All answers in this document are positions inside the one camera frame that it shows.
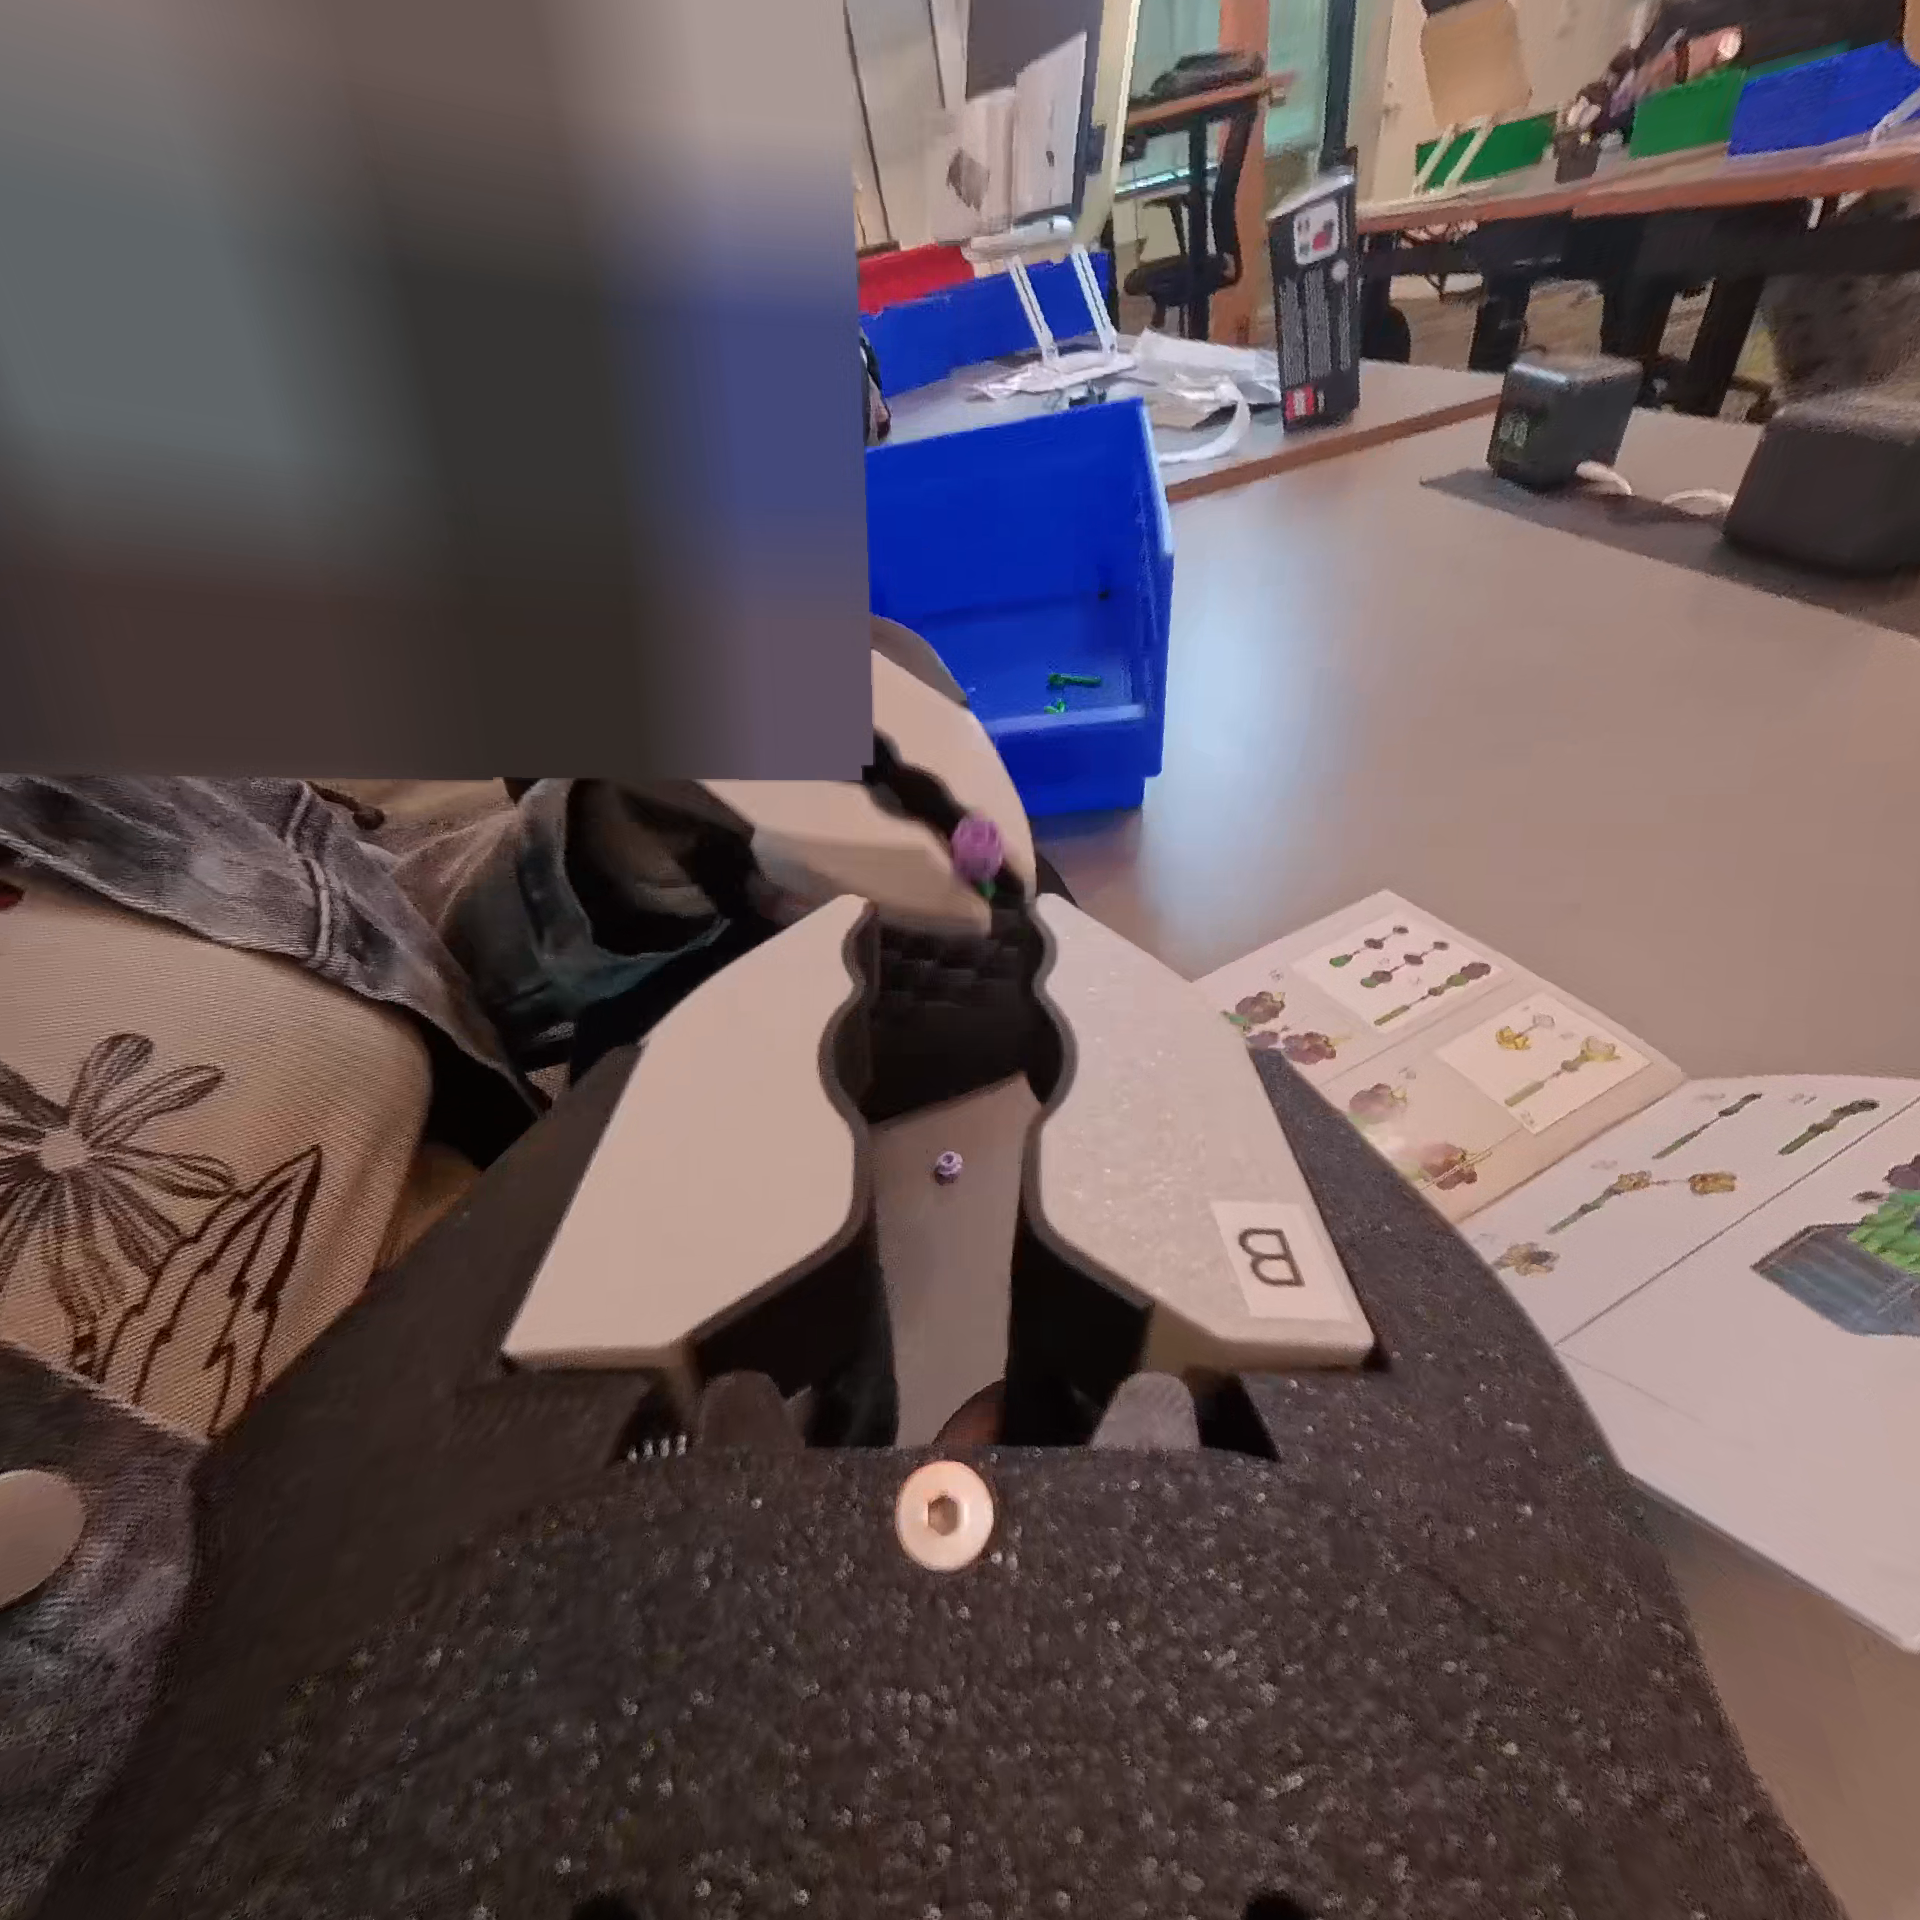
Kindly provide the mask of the wood-edged grey table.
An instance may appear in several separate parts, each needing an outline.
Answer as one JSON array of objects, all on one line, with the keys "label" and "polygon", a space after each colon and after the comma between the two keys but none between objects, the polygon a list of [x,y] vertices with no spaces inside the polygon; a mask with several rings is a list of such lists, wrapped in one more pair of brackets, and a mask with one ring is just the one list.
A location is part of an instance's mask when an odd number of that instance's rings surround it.
[{"label": "wood-edged grey table", "polygon": [[[892,448],[946,437],[946,436],[981,436],[1008,420],[1045,420],[1066,410],[1061,395],[1008,395],[990,396],[990,368],[946,370],[941,385],[883,396]],[[1357,368],[1357,404],[1328,424],[1285,424],[1285,404],[1249,404],[1249,424],[1235,448],[1195,463],[1195,448],[1233,436],[1233,410],[1216,424],[1152,424],[1153,463],[1164,463],[1164,495],[1170,506],[1202,498],[1202,495],[1235,495],[1255,477],[1275,477],[1291,470],[1399,448],[1412,436],[1491,420],[1498,377],[1491,370],[1435,370],[1435,368]]]}]

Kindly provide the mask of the instruction booklet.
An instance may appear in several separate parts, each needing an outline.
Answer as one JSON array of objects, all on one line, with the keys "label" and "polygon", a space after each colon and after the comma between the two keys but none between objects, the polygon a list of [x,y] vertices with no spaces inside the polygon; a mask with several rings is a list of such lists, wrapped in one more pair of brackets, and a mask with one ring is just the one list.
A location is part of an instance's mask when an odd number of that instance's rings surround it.
[{"label": "instruction booklet", "polygon": [[1920,1646],[1913,1076],[1684,1076],[1399,895],[1195,989],[1475,1245],[1633,1487]]}]

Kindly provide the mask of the grey desk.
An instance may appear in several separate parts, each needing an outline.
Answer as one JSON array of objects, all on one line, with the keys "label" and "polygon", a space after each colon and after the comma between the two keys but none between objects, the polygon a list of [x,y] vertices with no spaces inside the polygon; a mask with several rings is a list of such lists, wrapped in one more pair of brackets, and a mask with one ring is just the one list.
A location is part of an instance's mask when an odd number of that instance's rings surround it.
[{"label": "grey desk", "polygon": [[[1164,779],[1044,823],[1066,895],[1195,981],[1399,895],[1684,1076],[1913,1076],[1913,572],[1662,512],[1748,448],[1633,420],[1633,498],[1526,498],[1465,420],[1182,498]],[[1913,1650],[1656,1533],[1839,1904],[1913,1916]]]}]

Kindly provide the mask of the green plastic bin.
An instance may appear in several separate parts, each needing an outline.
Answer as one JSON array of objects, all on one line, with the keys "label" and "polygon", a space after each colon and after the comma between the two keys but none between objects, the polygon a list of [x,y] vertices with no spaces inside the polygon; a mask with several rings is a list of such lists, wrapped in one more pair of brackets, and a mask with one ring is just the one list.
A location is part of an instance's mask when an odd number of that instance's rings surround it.
[{"label": "green plastic bin", "polygon": [[1412,150],[1412,199],[1456,199],[1534,171],[1553,150],[1545,114],[1475,114]]},{"label": "green plastic bin", "polygon": [[1622,155],[1648,160],[1684,150],[1721,150],[1747,83],[1747,67],[1709,67],[1694,83],[1643,94]]}]

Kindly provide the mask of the black power station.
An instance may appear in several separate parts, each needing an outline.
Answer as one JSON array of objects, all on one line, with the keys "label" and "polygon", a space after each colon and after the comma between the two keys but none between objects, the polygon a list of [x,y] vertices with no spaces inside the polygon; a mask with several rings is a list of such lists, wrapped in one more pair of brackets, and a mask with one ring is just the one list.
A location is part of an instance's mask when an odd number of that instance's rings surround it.
[{"label": "black power station", "polygon": [[1615,470],[1633,396],[1633,361],[1526,350],[1498,377],[1490,473],[1526,495],[1563,495],[1590,470]]}]

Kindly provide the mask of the white plastic bag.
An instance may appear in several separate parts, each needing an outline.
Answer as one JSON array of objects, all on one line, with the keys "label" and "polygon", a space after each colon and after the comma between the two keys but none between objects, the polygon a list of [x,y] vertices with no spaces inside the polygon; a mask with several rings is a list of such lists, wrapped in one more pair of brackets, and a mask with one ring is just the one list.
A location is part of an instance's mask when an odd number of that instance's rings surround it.
[{"label": "white plastic bag", "polygon": [[1249,436],[1255,350],[1133,333],[1123,385],[1145,395],[1153,470],[1216,470]]}]

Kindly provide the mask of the shallow blue plastic bin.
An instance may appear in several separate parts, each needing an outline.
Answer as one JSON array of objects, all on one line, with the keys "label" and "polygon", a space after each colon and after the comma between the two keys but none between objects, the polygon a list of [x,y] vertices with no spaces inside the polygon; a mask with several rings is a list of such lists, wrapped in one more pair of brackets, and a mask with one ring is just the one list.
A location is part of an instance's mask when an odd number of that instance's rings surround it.
[{"label": "shallow blue plastic bin", "polygon": [[941,385],[946,370],[993,368],[1012,350],[1031,350],[1018,301],[1002,270],[972,270],[972,287],[955,287],[922,303],[892,303],[878,317],[860,317],[864,348],[878,361],[878,395],[922,395]]}]

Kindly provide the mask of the black flower print product box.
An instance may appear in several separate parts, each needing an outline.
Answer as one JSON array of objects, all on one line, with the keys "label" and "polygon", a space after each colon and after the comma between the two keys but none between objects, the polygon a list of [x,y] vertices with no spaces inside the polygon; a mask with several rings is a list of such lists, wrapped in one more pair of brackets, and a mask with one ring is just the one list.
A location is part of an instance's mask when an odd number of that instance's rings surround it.
[{"label": "black flower print product box", "polygon": [[1357,173],[1318,171],[1262,215],[1275,317],[1275,420],[1318,436],[1357,410]]}]

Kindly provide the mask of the black mesh office chair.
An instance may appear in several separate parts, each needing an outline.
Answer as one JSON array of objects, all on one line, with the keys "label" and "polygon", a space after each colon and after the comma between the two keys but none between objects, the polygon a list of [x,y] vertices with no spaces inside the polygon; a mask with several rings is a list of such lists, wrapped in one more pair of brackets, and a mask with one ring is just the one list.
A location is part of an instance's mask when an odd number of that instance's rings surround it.
[{"label": "black mesh office chair", "polygon": [[1193,173],[1177,199],[1164,199],[1177,222],[1177,255],[1133,266],[1123,280],[1123,301],[1145,301],[1153,333],[1182,317],[1182,341],[1207,341],[1207,301],[1244,280],[1235,186],[1244,186],[1255,119],[1262,119],[1262,102],[1244,94],[1216,111],[1193,102],[1182,114],[1130,133],[1130,150],[1145,150],[1152,133],[1193,145]]}]

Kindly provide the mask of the clear acrylic stand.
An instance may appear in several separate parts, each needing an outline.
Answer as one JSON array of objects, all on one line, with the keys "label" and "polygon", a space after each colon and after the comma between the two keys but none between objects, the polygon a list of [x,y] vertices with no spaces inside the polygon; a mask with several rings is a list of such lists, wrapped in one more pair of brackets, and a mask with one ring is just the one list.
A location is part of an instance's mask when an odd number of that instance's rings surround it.
[{"label": "clear acrylic stand", "polygon": [[1031,361],[1018,361],[1012,370],[993,370],[981,385],[981,396],[1066,396],[1066,395],[1097,395],[1106,377],[1130,377],[1133,370],[1133,348],[1123,348],[1114,333],[1114,270],[1106,270],[1106,250],[1086,250],[1086,245],[1066,245],[1061,250],[1061,270],[1078,287],[1078,311],[1066,326],[1045,326],[1045,303],[1044,303],[1044,245],[1066,235],[1061,222],[1044,222],[1044,235],[1018,235],[1018,231],[1002,231],[1002,235],[981,235],[968,255],[972,266],[993,266],[1012,301],[1018,301],[1018,317],[1030,317],[1030,341],[1031,341]]}]

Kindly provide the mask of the long wooden desk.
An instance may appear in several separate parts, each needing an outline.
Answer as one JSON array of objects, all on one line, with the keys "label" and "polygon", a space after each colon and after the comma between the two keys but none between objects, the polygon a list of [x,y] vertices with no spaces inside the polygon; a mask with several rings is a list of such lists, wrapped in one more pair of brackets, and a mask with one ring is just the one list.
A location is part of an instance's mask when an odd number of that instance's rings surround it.
[{"label": "long wooden desk", "polygon": [[1826,145],[1826,150],[1779,150],[1779,155],[1643,155],[1610,160],[1579,186],[1491,173],[1446,199],[1399,199],[1357,200],[1357,235],[1427,235],[1427,231],[1490,231],[1526,215],[1656,215],[1656,212],[1738,212],[1738,200],[1839,200],[1864,190],[1920,186],[1920,126],[1899,119],[1893,133]]}]

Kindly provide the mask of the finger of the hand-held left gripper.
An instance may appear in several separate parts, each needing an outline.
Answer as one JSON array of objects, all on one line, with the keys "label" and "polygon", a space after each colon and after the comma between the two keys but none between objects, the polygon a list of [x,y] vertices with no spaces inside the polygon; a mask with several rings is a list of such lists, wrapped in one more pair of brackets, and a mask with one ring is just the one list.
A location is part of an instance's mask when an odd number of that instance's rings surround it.
[{"label": "finger of the hand-held left gripper", "polygon": [[808,814],[758,823],[758,879],[793,906],[864,902],[883,925],[981,937],[993,906],[923,823],[892,814]]},{"label": "finger of the hand-held left gripper", "polygon": [[955,669],[931,653],[923,633],[911,633],[892,618],[869,618],[869,791],[931,832],[946,850],[946,832],[968,814],[990,814],[1002,823],[1008,864],[993,902],[1031,902],[1044,857],[1030,832],[1030,802],[972,717]]}]

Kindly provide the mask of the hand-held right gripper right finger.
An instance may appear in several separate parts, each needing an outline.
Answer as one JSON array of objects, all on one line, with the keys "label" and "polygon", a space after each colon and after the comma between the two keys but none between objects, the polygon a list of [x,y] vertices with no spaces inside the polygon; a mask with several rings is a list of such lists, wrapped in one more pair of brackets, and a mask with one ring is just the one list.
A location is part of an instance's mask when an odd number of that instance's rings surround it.
[{"label": "hand-held right gripper right finger", "polygon": [[1031,934],[1061,1068],[1018,1154],[1018,1361],[1368,1364],[1371,1328],[1235,1028],[1066,902]]}]

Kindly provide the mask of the dark grey rounded case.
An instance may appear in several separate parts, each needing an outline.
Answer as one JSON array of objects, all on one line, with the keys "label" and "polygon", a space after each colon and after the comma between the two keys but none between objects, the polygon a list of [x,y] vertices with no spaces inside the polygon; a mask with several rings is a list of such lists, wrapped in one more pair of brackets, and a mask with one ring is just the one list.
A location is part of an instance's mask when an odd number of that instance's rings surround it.
[{"label": "dark grey rounded case", "polygon": [[1779,404],[1721,506],[1721,538],[1810,572],[1913,572],[1920,396],[1857,385]]}]

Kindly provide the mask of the large blue storage bin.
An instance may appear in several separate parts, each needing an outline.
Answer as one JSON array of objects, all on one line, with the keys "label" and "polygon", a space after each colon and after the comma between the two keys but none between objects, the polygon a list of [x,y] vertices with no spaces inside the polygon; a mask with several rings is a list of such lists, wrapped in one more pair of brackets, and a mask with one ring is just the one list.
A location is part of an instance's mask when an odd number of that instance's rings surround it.
[{"label": "large blue storage bin", "polygon": [[1789,155],[1873,133],[1920,94],[1899,40],[1845,48],[1826,64],[1762,64],[1747,77],[1721,155]]}]

